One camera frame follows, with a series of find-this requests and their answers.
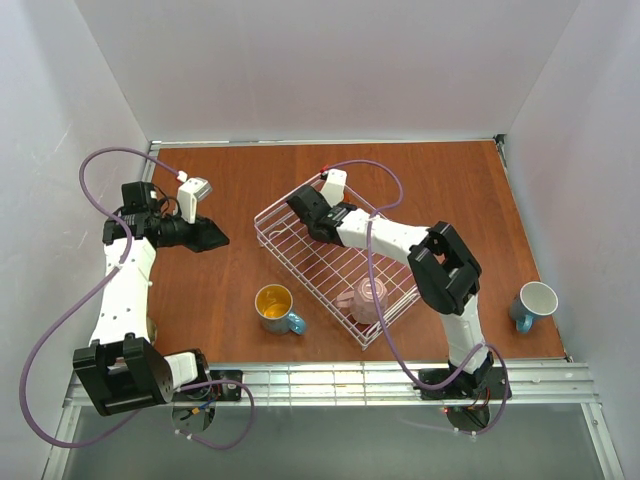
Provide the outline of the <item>pink faceted mug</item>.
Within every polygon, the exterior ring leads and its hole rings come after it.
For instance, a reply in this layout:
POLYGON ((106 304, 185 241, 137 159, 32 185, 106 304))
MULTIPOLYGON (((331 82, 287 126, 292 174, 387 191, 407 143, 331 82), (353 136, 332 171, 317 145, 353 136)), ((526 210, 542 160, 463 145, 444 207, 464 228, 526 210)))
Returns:
POLYGON ((346 309, 352 319, 362 325, 370 325, 379 321, 374 298, 378 299, 382 312, 388 305, 388 290, 379 279, 374 279, 375 290, 372 290, 369 278, 362 279, 355 288, 348 289, 336 297, 335 305, 346 309))

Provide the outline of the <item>blue butterfly mug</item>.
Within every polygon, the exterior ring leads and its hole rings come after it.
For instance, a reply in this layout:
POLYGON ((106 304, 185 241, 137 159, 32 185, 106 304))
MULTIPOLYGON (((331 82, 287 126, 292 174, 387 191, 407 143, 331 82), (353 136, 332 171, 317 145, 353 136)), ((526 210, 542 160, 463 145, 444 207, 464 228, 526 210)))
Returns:
POLYGON ((262 287, 255 296, 254 305, 266 331, 276 335, 303 335, 306 332, 306 322, 294 311, 293 296, 286 287, 279 284, 262 287))

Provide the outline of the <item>blue mug white interior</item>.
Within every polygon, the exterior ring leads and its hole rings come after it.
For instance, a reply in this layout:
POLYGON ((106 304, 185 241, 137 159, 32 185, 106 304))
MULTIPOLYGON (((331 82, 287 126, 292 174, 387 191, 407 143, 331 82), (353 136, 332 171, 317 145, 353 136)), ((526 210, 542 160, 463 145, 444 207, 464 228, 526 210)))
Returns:
POLYGON ((524 284, 509 307, 509 317, 519 333, 528 333, 534 323, 551 316, 558 308, 556 292, 547 284, 531 281, 524 284))

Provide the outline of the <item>cream round ceramic mug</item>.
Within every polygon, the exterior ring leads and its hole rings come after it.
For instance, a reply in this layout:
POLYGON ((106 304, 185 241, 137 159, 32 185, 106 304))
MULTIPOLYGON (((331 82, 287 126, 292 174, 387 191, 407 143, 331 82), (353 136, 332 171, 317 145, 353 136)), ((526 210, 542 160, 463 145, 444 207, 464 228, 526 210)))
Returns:
POLYGON ((154 345, 157 339, 157 325, 150 319, 146 319, 146 331, 149 343, 154 345))

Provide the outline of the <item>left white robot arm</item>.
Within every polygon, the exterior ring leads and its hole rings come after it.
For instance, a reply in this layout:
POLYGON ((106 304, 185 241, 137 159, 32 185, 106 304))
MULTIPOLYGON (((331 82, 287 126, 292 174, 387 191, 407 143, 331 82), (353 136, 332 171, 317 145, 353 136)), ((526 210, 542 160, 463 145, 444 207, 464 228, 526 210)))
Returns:
POLYGON ((122 206, 103 227, 106 271, 88 346, 75 350, 73 369, 102 416, 166 404, 182 386, 208 379, 197 348, 164 356, 154 347, 156 328, 147 315, 150 273, 159 248, 183 246, 200 253, 229 243, 197 212, 212 188, 199 177, 185 180, 174 197, 150 182, 122 186, 122 206))

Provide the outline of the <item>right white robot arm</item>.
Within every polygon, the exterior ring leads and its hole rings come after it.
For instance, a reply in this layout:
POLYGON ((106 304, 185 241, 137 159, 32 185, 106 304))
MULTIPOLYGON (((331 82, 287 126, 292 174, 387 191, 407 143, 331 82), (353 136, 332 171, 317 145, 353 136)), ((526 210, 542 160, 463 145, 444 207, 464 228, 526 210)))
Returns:
POLYGON ((450 374, 421 374, 424 392, 441 390, 470 398, 487 388, 494 356, 486 346, 478 312, 482 269, 454 227, 400 224, 346 202, 331 205, 310 185, 289 195, 287 205, 318 242, 367 250, 408 266, 419 294, 442 321, 450 374))

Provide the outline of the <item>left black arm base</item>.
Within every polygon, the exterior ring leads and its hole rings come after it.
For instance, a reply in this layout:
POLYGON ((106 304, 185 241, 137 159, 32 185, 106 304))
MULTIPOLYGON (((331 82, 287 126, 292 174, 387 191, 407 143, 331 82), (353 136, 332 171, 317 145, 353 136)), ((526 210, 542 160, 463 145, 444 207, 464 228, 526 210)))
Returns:
POLYGON ((178 430, 202 433, 212 424, 219 403, 239 402, 241 389, 235 384, 221 383, 221 380, 241 381, 241 370, 211 370, 205 373, 206 380, 216 381, 197 389, 174 394, 171 419, 178 430))

